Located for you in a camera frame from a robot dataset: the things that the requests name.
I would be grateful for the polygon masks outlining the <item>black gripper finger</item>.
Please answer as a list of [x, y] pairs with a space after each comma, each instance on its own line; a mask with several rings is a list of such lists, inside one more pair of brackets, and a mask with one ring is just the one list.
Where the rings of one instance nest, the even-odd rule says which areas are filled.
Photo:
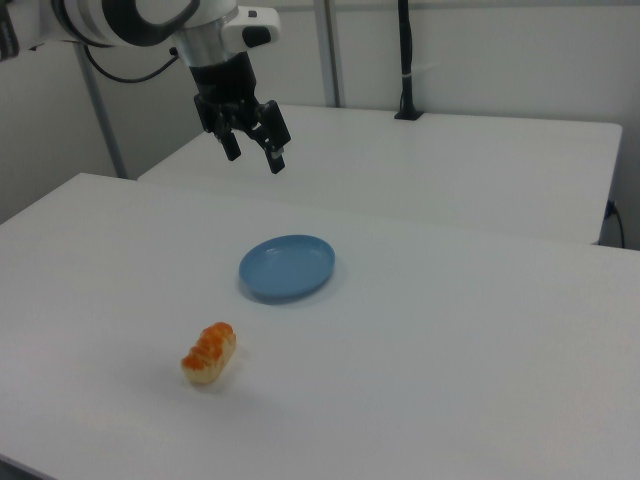
[[263, 150], [272, 174], [285, 168], [284, 147], [291, 135], [276, 101], [260, 104], [256, 109], [256, 124], [250, 128], [249, 137]]
[[222, 145], [229, 161], [236, 160], [241, 155], [234, 130], [238, 126], [237, 118], [222, 108], [219, 108], [214, 121], [214, 136]]

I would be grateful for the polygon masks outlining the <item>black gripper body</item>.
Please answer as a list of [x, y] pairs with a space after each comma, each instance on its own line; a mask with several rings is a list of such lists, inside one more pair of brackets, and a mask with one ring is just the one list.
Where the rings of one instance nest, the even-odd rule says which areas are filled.
[[256, 78], [247, 53], [189, 71], [197, 87], [194, 103], [205, 132], [217, 138], [232, 130], [250, 138], [260, 134]]

